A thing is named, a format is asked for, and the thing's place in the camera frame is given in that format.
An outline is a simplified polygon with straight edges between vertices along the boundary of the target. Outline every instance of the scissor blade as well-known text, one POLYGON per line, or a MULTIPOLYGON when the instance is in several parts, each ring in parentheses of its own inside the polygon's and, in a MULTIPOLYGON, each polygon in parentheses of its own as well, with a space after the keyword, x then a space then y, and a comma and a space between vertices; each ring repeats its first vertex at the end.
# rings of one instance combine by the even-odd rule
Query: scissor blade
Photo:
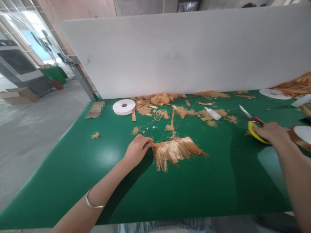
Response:
POLYGON ((242 112, 244 112, 244 114, 249 118, 252 119, 252 116, 240 105, 240 109, 242 110, 242 112))

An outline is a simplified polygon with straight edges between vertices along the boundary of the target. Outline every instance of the left hand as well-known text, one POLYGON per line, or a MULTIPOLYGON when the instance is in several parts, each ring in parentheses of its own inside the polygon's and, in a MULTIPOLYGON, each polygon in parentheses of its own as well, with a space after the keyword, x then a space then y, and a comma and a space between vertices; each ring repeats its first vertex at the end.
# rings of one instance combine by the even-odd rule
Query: left hand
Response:
POLYGON ((138 134, 129 144, 123 160, 130 164, 133 168, 136 167, 142 161, 148 148, 152 144, 146 144, 148 141, 153 143, 152 138, 144 137, 143 135, 138 134))

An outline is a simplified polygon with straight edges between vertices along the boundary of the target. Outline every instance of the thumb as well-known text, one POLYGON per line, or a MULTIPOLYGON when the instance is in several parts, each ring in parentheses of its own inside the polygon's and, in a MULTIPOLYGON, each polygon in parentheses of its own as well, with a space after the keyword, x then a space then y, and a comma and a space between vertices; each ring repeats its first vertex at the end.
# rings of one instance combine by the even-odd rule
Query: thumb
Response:
POLYGON ((152 145, 152 143, 146 144, 145 147, 143 148, 143 152, 146 153, 151 145, 152 145))

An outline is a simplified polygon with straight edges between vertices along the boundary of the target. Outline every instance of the green trash bin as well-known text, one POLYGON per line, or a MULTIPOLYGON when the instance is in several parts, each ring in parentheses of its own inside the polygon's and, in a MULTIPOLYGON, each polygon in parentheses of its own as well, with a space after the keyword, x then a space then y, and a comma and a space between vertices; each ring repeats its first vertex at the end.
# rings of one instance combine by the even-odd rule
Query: green trash bin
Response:
POLYGON ((43 75, 49 80, 59 80, 61 84, 65 84, 67 81, 65 78, 68 78, 64 70, 59 66, 52 66, 49 68, 39 68, 43 75))

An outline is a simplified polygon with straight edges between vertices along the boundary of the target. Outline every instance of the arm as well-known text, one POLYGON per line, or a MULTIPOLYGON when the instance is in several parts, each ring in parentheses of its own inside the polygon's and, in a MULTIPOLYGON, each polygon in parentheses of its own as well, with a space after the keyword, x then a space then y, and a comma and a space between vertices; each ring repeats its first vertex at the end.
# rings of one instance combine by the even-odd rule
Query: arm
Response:
MULTIPOLYGON (((92 206, 105 205, 123 178, 143 159, 152 138, 137 135, 129 144, 124 158, 89 192, 88 200, 92 206)), ((51 232, 90 232, 103 208, 90 208, 85 195, 65 214, 51 232)))
POLYGON ((295 217, 303 232, 311 231, 311 163, 275 122, 254 129, 275 147, 295 217))

